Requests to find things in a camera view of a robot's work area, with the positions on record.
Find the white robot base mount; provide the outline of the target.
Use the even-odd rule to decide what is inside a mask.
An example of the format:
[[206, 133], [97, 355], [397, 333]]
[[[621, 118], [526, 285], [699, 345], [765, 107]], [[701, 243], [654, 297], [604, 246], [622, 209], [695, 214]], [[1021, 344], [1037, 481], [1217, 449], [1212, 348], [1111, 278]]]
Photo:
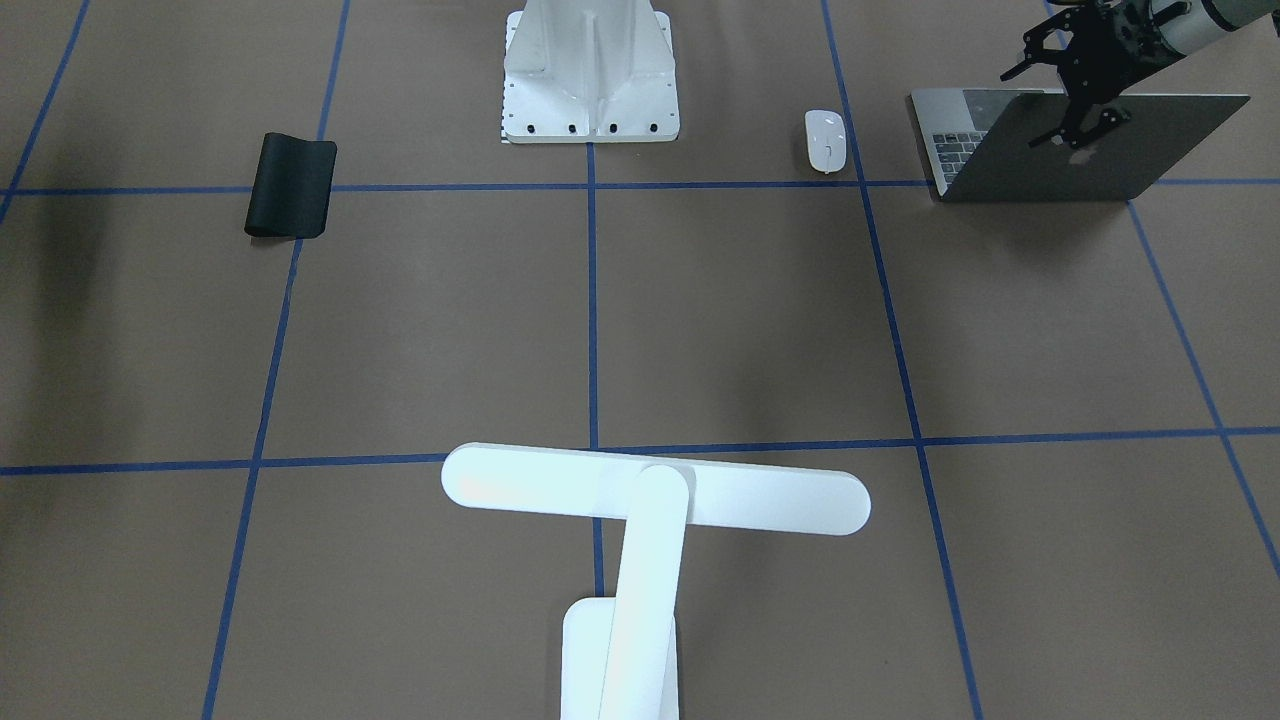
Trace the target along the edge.
[[663, 143], [680, 136], [671, 18], [652, 3], [527, 1], [504, 28], [504, 142]]

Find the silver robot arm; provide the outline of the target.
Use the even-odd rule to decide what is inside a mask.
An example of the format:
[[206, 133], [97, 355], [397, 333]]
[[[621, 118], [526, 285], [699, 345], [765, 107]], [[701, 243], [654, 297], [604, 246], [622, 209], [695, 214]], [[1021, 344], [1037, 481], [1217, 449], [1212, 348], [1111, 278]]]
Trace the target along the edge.
[[1129, 120], [1108, 104], [1132, 86], [1245, 26], [1277, 19], [1275, 1], [1060, 1], [1059, 12], [1023, 35], [1009, 81], [1033, 65], [1053, 67], [1068, 96], [1057, 127], [1030, 140], [1083, 149]]

